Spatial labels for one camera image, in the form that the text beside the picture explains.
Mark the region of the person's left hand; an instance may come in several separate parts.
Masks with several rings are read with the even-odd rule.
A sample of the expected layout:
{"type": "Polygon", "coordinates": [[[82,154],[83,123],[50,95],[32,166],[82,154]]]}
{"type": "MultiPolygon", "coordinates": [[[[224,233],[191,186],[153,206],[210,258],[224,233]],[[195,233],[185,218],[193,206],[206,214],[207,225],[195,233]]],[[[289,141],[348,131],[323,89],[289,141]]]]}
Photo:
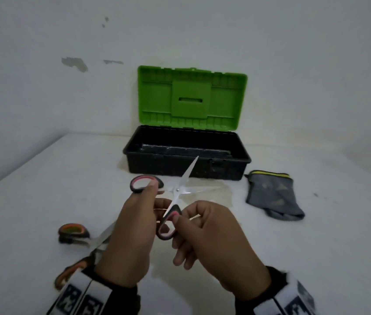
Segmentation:
{"type": "Polygon", "coordinates": [[[104,280],[133,288],[147,274],[157,227],[154,200],[161,194],[152,181],[140,194],[132,193],[115,222],[106,250],[94,268],[104,280]]]}

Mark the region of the person's right hand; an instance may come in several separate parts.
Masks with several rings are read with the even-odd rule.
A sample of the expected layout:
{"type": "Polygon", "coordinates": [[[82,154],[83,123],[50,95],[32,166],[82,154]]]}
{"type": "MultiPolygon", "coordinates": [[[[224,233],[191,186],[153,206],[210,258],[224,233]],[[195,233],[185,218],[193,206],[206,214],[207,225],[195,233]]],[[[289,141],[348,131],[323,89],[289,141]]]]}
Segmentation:
{"type": "Polygon", "coordinates": [[[176,266],[190,270],[199,261],[227,291],[240,301],[263,293],[271,284],[267,267],[258,258],[233,213],[218,203],[199,200],[182,215],[201,216],[202,228],[195,233],[178,233],[172,240],[177,250],[176,266]]]}

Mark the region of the pink and black handled scissors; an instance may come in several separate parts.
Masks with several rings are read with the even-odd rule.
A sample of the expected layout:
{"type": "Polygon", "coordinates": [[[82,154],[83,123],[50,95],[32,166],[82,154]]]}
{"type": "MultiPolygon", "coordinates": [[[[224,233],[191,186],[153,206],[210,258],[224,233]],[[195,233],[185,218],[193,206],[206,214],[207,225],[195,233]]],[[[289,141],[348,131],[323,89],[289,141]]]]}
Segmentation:
{"type": "Polygon", "coordinates": [[[167,241],[174,237],[176,229],[173,226],[172,218],[176,215],[182,215],[182,211],[178,205],[179,197],[185,194],[196,194],[200,192],[212,191],[219,188],[219,186],[186,186],[189,177],[194,169],[199,156],[197,156],[193,162],[189,165],[180,181],[171,187],[165,187],[163,181],[154,175],[139,175],[130,181],[130,190],[139,194],[144,190],[144,186],[139,186],[138,182],[141,180],[149,180],[157,183],[159,191],[172,193],[173,199],[168,209],[165,210],[160,222],[160,226],[157,227],[156,235],[159,239],[167,241]]]}

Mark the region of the person's right forearm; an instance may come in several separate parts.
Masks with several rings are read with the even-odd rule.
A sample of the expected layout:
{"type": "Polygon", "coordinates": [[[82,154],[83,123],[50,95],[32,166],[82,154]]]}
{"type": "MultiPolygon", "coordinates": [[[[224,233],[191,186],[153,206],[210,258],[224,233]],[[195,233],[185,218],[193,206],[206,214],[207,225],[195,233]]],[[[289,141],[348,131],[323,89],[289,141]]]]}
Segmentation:
{"type": "Polygon", "coordinates": [[[271,284],[259,296],[248,301],[235,298],[235,315],[285,315],[274,300],[275,296],[288,285],[287,273],[267,266],[271,284]]]}

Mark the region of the green lidded black toolbox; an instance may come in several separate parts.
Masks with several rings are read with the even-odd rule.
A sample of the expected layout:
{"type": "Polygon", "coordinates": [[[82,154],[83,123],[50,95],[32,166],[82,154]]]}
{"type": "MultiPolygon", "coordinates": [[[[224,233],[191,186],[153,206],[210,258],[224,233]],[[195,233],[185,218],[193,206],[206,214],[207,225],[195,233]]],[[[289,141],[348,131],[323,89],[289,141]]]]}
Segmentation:
{"type": "Polygon", "coordinates": [[[133,174],[242,179],[251,158],[237,130],[248,77],[197,68],[137,69],[137,127],[123,153],[133,174]]]}

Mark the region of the grey glove with yellow trim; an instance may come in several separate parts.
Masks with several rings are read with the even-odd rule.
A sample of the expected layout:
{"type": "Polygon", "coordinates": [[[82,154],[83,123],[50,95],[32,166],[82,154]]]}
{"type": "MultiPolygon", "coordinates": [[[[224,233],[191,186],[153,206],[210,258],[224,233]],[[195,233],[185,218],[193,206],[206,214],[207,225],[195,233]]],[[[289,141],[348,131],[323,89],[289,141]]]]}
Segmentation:
{"type": "Polygon", "coordinates": [[[244,177],[249,182],[246,203],[265,211],[280,221],[301,221],[305,217],[299,207],[293,188],[293,179],[287,173],[252,170],[244,177]]]}

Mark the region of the white left wrist marker band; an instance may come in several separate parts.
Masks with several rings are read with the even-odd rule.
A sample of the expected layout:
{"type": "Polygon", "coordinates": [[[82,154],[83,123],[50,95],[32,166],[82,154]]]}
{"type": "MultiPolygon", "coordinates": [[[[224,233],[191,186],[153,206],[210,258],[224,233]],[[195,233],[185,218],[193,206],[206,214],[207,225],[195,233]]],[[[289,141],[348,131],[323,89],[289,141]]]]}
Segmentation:
{"type": "Polygon", "coordinates": [[[102,315],[111,289],[77,270],[46,315],[102,315]]]}

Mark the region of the white wrist marker band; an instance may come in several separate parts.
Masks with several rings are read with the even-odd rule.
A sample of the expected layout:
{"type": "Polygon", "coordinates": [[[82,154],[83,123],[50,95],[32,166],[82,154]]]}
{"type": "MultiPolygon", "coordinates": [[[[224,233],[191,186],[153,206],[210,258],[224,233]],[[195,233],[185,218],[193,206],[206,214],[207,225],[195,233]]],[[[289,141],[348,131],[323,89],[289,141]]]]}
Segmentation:
{"type": "Polygon", "coordinates": [[[286,285],[271,299],[253,308],[254,315],[319,315],[313,296],[291,273],[286,285]]]}
{"type": "Polygon", "coordinates": [[[111,289],[77,270],[46,315],[102,315],[111,289]]]}

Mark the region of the white right wrist marker band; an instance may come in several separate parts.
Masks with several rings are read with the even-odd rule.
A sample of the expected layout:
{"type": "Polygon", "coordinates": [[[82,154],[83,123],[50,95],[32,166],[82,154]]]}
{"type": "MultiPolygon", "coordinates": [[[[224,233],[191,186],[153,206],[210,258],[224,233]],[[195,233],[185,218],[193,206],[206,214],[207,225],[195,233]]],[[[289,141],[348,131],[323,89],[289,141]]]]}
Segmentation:
{"type": "Polygon", "coordinates": [[[313,296],[291,273],[286,285],[271,299],[253,308],[254,315],[319,315],[313,296]]]}

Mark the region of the orange and black handled scissors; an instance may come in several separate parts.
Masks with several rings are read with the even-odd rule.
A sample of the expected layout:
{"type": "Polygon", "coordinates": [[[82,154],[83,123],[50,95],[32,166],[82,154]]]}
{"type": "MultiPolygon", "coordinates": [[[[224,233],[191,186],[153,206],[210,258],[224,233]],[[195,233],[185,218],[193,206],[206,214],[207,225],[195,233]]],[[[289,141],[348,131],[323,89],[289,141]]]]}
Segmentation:
{"type": "Polygon", "coordinates": [[[54,288],[61,291],[77,270],[98,263],[107,248],[115,223],[107,227],[98,237],[91,238],[88,229],[82,224],[67,223],[58,229],[58,241],[61,244],[78,244],[88,247],[89,254],[72,265],[67,266],[54,280],[54,288]]]}

